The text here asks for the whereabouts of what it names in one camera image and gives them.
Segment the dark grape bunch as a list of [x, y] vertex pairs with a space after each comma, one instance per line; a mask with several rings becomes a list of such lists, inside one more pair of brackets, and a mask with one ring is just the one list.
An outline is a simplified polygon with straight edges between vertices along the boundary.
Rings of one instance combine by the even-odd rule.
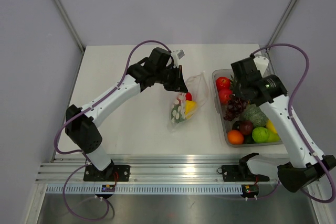
[[238, 118], [248, 105], [249, 102], [247, 100], [231, 95], [230, 100], [226, 104], [224, 120], [232, 121]]

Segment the clear dotted zip bag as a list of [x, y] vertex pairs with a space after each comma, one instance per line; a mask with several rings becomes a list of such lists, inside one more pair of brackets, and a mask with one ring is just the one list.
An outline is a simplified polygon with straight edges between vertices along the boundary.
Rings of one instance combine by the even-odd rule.
[[209, 87], [206, 82], [205, 72], [191, 76], [185, 81], [187, 93], [178, 93], [171, 102], [167, 129], [177, 131], [188, 123], [195, 115], [199, 114], [209, 97]]

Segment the small red tomato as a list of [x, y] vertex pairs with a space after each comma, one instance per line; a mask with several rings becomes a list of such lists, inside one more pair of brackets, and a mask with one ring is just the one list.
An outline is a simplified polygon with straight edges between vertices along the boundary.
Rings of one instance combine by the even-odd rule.
[[230, 96], [233, 94], [231, 89], [221, 89], [218, 92], [219, 101], [221, 104], [227, 104], [230, 100]]

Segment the yellow pear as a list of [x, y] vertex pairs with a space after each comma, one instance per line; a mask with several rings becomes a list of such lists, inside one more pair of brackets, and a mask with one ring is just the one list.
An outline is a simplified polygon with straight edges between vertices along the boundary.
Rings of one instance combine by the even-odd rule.
[[184, 114], [185, 118], [190, 119], [197, 110], [197, 103], [194, 101], [185, 101]]

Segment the green bell pepper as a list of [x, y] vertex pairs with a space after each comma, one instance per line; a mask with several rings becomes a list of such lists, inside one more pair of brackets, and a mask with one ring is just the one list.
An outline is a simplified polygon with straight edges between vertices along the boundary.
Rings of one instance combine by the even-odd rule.
[[172, 124], [179, 124], [186, 120], [185, 110], [181, 104], [173, 104], [170, 113], [170, 122]]

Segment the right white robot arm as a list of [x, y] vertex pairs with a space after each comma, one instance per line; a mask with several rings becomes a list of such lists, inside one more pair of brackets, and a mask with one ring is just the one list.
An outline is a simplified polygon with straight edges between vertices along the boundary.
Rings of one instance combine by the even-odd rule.
[[295, 193], [335, 167], [335, 157], [325, 155], [311, 139], [297, 118], [287, 90], [281, 80], [271, 74], [262, 77], [252, 57], [231, 65], [237, 86], [234, 94], [259, 107], [275, 126], [289, 160], [268, 158], [257, 153], [239, 160], [239, 176], [250, 180], [255, 175], [278, 179], [290, 192]]

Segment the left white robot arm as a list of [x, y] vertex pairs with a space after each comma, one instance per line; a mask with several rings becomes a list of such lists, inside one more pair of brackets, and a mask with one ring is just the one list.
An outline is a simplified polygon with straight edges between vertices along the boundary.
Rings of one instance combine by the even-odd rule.
[[148, 57], [126, 67], [121, 80], [91, 102], [66, 111], [65, 134], [79, 147], [90, 163], [86, 171], [91, 181], [112, 181], [117, 168], [102, 146], [98, 130], [103, 121], [119, 106], [156, 83], [166, 91], [187, 93], [179, 60], [184, 51], [169, 52], [154, 48]]

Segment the clear plastic food bin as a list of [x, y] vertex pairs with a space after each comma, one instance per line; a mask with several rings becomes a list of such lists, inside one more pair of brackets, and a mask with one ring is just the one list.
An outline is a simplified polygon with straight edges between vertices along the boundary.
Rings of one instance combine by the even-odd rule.
[[217, 120], [217, 128], [218, 128], [218, 136], [221, 142], [221, 145], [225, 148], [230, 149], [232, 152], [238, 153], [247, 153], [247, 151], [276, 151], [276, 152], [286, 152], [285, 147], [281, 141], [273, 142], [273, 143], [254, 143], [254, 144], [242, 144], [242, 145], [232, 145], [227, 142], [227, 130], [232, 129], [233, 123], [237, 120], [234, 119], [231, 122], [224, 121], [224, 112], [225, 107], [220, 104], [219, 98], [217, 97], [217, 87], [216, 80], [219, 77], [230, 77], [233, 75], [233, 71], [231, 69], [219, 69], [215, 70], [211, 75], [211, 94], [212, 94], [212, 103], [214, 105], [216, 111], [216, 120]]

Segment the dark purple plum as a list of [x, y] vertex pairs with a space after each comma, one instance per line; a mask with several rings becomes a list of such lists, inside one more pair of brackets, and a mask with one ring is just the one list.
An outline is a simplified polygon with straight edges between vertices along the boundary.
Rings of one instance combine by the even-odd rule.
[[242, 135], [250, 135], [254, 129], [254, 125], [251, 121], [242, 121], [239, 125], [239, 131]]

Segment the dark avocado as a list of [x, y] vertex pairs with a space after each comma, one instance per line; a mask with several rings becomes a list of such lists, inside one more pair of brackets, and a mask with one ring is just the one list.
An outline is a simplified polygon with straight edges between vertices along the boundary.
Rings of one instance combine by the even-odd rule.
[[232, 126], [232, 130], [237, 130], [237, 131], [239, 131], [240, 125], [241, 125], [241, 121], [240, 121], [240, 120], [234, 122], [234, 124], [233, 124], [233, 126]]

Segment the lime green fruit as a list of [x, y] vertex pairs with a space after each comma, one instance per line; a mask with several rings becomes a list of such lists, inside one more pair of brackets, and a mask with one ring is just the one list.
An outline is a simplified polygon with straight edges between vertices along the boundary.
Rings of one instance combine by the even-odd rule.
[[252, 131], [252, 138], [255, 143], [267, 143], [270, 133], [264, 127], [257, 127]]

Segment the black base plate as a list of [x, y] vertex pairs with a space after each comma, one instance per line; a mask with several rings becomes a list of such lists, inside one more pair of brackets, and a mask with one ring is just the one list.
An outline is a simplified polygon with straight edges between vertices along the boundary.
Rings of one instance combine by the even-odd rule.
[[217, 169], [224, 182], [269, 182], [270, 178], [264, 175], [254, 175], [245, 166], [238, 164], [222, 165]]
[[85, 168], [84, 182], [128, 182], [130, 177], [129, 165], [114, 165], [104, 171], [96, 169], [93, 165]]

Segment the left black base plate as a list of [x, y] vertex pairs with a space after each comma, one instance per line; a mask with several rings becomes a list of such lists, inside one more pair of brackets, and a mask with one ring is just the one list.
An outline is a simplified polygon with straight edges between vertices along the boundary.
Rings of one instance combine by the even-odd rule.
[[93, 165], [85, 168], [84, 182], [128, 182], [130, 177], [129, 165], [114, 165], [104, 171], [96, 169]]

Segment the right aluminium frame post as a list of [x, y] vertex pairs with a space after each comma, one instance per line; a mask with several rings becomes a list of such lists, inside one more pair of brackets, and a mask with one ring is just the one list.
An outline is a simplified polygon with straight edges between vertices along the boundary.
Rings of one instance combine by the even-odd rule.
[[284, 29], [287, 21], [289, 20], [291, 14], [293, 13], [299, 1], [300, 0], [290, 0], [288, 2], [283, 14], [281, 15], [280, 20], [276, 24], [270, 38], [266, 43], [267, 46], [274, 44], [277, 41], [278, 37], [281, 35], [282, 30]]

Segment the aluminium frame post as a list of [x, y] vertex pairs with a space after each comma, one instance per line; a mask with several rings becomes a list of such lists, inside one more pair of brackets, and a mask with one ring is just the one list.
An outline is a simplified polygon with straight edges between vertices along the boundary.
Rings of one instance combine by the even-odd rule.
[[280, 20], [276, 24], [270, 38], [266, 43], [267, 46], [274, 44], [277, 41], [278, 37], [281, 35], [282, 30], [284, 29], [287, 21], [289, 20], [291, 14], [293, 13], [299, 1], [300, 0], [290, 0], [288, 2], [283, 14], [281, 15]]
[[61, 0], [52, 0], [57, 12], [59, 13], [63, 23], [65, 24], [66, 28], [68, 29], [68, 32], [70, 33], [74, 43], [76, 44], [77, 48], [83, 55], [85, 53], [85, 45], [83, 44], [79, 34], [77, 33], [64, 5], [62, 4]]

